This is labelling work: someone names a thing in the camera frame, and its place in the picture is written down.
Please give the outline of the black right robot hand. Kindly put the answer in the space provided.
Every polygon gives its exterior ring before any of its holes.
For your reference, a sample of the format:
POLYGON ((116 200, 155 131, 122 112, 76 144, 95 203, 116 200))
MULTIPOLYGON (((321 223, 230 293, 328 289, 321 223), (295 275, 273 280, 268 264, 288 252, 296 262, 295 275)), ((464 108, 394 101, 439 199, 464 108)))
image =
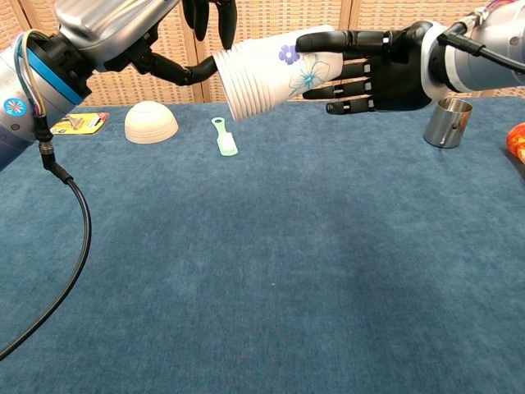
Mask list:
POLYGON ((303 93, 307 100, 328 101, 326 112, 349 115, 377 111, 413 111, 431 103, 424 89, 430 21, 401 30, 335 30, 296 39, 300 53, 340 53, 346 63, 333 85, 303 93))

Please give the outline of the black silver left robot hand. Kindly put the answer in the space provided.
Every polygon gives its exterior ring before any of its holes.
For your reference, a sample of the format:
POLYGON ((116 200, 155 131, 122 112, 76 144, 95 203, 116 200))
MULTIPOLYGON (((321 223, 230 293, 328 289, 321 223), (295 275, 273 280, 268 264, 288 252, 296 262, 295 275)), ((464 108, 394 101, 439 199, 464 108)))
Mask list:
POLYGON ((206 36, 213 4, 217 8, 222 47, 231 48, 237 26, 236 0, 56 0, 54 11, 60 34, 93 69, 122 71, 133 65, 141 75, 190 86, 217 71, 212 57, 196 66, 184 67, 151 49, 158 40, 158 25, 178 4, 198 41, 206 36))

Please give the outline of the stack of floral paper cups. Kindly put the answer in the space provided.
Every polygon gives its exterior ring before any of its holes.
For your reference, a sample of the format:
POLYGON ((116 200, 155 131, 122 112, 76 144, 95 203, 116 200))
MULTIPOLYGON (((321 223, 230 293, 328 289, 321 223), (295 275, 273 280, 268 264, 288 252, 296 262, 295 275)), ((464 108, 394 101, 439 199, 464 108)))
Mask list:
POLYGON ((301 53, 296 39, 332 32, 320 25, 262 39, 246 39, 212 55, 231 115, 236 121, 272 110, 339 76, 340 53, 301 53))

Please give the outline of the stainless steel cup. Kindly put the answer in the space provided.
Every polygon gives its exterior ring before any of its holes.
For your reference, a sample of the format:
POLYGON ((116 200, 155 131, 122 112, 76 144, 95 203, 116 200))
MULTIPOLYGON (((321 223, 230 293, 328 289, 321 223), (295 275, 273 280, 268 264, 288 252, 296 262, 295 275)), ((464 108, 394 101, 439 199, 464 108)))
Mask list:
POLYGON ((439 100, 427 124, 423 139, 440 149, 459 147, 472 111, 472 104, 460 98, 439 100))

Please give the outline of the yellow carded peeler package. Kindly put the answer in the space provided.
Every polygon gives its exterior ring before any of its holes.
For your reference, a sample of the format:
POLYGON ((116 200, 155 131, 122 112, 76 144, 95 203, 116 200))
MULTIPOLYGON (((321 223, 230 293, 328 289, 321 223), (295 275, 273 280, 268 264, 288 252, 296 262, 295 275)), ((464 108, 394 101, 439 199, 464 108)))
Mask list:
POLYGON ((50 131, 53 135, 95 135, 106 124, 108 118, 108 112, 68 114, 50 131))

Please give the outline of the beige ribbed bowl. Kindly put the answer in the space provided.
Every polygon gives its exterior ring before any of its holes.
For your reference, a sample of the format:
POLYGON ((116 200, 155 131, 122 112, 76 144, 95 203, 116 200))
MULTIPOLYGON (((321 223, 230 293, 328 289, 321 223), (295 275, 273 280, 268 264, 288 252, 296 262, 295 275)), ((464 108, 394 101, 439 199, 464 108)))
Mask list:
POLYGON ((179 130, 173 112, 164 104, 143 101, 134 105, 124 121, 125 137, 135 144, 156 144, 170 139, 179 130))

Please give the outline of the orange patterned packet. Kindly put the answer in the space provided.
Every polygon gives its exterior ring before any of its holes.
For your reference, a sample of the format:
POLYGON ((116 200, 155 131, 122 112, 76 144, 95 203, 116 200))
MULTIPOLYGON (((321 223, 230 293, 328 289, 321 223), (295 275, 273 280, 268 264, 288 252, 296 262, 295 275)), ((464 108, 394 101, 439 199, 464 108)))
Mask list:
POLYGON ((525 121, 513 126, 507 133, 504 152, 525 178, 525 121))

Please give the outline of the woven wooden folding screen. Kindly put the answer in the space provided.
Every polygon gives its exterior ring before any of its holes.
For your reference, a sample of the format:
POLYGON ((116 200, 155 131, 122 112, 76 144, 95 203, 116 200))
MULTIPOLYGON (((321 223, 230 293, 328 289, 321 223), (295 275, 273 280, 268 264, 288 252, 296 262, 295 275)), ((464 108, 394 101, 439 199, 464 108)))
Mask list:
MULTIPOLYGON (((332 25, 356 30, 389 30, 415 21, 431 20, 448 25, 490 0, 236 0, 236 40, 258 39, 332 25)), ((35 28, 47 34, 57 28, 54 0, 0 0, 0 51, 8 48, 24 30, 35 28)), ((195 39, 185 23, 182 6, 161 22, 153 51, 174 62, 194 65, 217 51, 217 10, 210 8, 208 33, 195 39)), ((150 75, 140 75, 128 66, 119 73, 95 73, 89 79, 92 94, 87 106, 131 105, 153 100, 160 103, 222 102, 218 77, 191 87, 176 87, 150 75)))

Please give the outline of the mint green small brush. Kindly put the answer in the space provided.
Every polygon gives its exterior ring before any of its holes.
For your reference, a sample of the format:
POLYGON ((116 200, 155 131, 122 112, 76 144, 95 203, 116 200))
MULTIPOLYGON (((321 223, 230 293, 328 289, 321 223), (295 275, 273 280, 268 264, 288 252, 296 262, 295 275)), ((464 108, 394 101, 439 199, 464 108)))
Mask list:
POLYGON ((237 149, 233 135, 226 129, 226 121, 222 117, 214 117, 212 124, 217 131, 217 146, 221 156, 235 156, 239 151, 237 149))

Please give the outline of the blue table cloth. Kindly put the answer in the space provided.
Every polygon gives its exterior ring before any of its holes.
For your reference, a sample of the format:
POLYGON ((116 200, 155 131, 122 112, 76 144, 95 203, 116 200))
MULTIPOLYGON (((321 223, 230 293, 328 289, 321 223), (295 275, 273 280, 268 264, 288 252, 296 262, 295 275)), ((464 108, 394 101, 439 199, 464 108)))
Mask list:
POLYGON ((461 145, 418 112, 174 107, 160 144, 54 139, 89 202, 74 290, 0 362, 0 394, 525 394, 525 99, 461 145))

